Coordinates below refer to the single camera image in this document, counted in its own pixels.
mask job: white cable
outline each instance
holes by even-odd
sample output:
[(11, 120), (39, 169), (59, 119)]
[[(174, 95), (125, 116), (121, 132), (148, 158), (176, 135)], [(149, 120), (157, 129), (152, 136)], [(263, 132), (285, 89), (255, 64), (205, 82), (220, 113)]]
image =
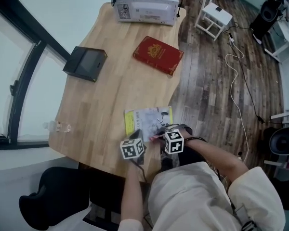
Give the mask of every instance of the white cable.
[(228, 182), (227, 182), (227, 180), (226, 180), (226, 177), (227, 176), (222, 176), (221, 174), (220, 174), (220, 177), (222, 177), (223, 178), (223, 180), (225, 180), (225, 182), (226, 182), (226, 190), (228, 189)]
[(247, 159), (247, 156), (248, 156), (248, 154), (249, 154), (250, 148), (249, 148), (249, 143), (248, 143), (248, 140), (247, 140), (247, 135), (246, 135), (245, 127), (244, 127), (244, 124), (243, 124), (243, 119), (242, 119), (242, 114), (241, 114), (240, 108), (239, 108), (239, 106), (236, 104), (235, 100), (234, 100), (233, 97), (232, 97), (232, 85), (233, 85), (234, 81), (236, 80), (236, 77), (237, 77), (238, 73), (237, 73), (237, 71), (236, 71), (233, 67), (231, 67), (231, 66), (228, 64), (228, 62), (227, 62), (227, 56), (233, 56), (233, 57), (236, 57), (236, 58), (239, 58), (239, 59), (243, 59), (243, 58), (244, 58), (244, 54), (243, 54), (242, 51), (240, 51), (240, 50), (238, 49), (237, 46), (235, 46), (233, 39), (230, 38), (230, 37), (229, 37), (229, 44), (233, 44), (233, 46), (236, 47), (236, 49), (237, 49), (239, 52), (241, 52), (241, 54), (242, 54), (242, 57), (234, 56), (234, 55), (232, 55), (232, 54), (227, 54), (227, 55), (225, 56), (225, 61), (226, 61), (227, 66), (230, 67), (232, 70), (234, 70), (235, 73), (236, 73), (235, 78), (234, 78), (233, 81), (231, 82), (231, 86), (230, 86), (230, 96), (231, 96), (232, 101), (235, 103), (235, 105), (236, 105), (236, 107), (237, 107), (237, 109), (238, 109), (238, 111), (239, 111), (240, 118), (241, 118), (241, 123), (242, 123), (242, 127), (243, 127), (244, 134), (245, 134), (246, 145), (247, 145), (247, 152), (246, 152), (246, 155), (245, 155), (245, 158), (244, 158), (244, 161), (243, 161), (243, 163), (245, 163), (245, 161), (246, 161), (246, 159)]

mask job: magazine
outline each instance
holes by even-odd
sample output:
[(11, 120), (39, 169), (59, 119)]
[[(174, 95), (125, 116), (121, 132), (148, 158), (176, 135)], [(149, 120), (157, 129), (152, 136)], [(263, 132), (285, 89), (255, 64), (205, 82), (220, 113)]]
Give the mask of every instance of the magazine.
[(171, 106), (126, 110), (124, 113), (126, 134), (141, 129), (144, 142), (150, 141), (161, 127), (173, 123)]

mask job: plastic water bottle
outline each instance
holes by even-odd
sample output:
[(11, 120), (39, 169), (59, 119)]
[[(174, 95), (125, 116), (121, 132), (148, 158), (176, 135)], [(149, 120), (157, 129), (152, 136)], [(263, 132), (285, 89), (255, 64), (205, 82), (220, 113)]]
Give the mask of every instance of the plastic water bottle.
[(68, 133), (71, 130), (71, 125), (60, 121), (44, 122), (43, 128), (50, 132)]

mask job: wristwatch strap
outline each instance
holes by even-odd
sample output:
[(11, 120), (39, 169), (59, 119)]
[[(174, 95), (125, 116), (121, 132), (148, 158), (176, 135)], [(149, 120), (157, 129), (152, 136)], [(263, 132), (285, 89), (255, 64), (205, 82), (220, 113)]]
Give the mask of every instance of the wristwatch strap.
[(201, 141), (206, 142), (206, 140), (202, 137), (189, 137), (189, 138), (185, 139), (184, 141), (186, 142), (186, 141), (191, 141), (191, 140), (201, 140)]

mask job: window frame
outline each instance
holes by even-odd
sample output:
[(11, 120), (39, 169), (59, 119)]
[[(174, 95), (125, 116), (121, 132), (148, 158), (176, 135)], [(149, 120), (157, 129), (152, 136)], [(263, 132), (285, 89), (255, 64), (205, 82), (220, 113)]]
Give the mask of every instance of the window frame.
[(10, 85), (13, 102), (7, 136), (0, 136), (0, 150), (48, 147), (48, 141), (18, 142), (21, 113), (32, 75), (45, 48), (51, 48), (58, 57), (65, 61), (69, 59), (70, 54), (47, 32), (19, 0), (0, 0), (0, 14), (35, 44), (29, 53), (19, 79), (13, 85)]

